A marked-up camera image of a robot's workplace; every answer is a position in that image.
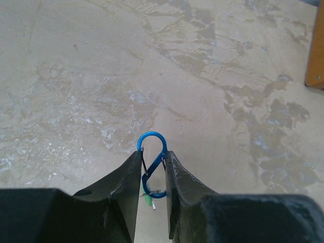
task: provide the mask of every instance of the concrete floor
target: concrete floor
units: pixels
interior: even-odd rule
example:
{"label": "concrete floor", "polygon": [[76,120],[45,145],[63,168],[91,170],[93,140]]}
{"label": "concrete floor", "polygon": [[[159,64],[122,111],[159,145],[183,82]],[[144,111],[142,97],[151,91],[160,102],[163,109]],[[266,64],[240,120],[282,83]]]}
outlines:
{"label": "concrete floor", "polygon": [[[156,130],[219,193],[324,207],[324,92],[304,87],[315,14],[297,0],[1,0],[0,186],[74,193]],[[160,144],[145,143],[149,164]],[[169,242],[155,204],[140,198],[135,242]]]}

